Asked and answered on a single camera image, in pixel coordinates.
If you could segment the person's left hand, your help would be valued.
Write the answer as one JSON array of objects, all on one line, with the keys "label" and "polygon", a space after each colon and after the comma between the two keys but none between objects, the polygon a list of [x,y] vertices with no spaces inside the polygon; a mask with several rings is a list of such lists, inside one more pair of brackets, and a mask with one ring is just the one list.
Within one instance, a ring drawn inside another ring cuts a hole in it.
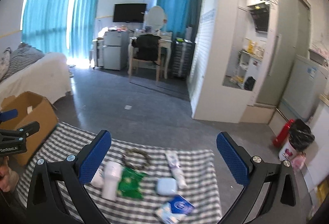
[{"label": "person's left hand", "polygon": [[1,180],[0,188],[6,192],[13,192],[16,188],[16,185],[19,181],[19,175],[17,172],[13,171],[7,163],[1,164]]}]

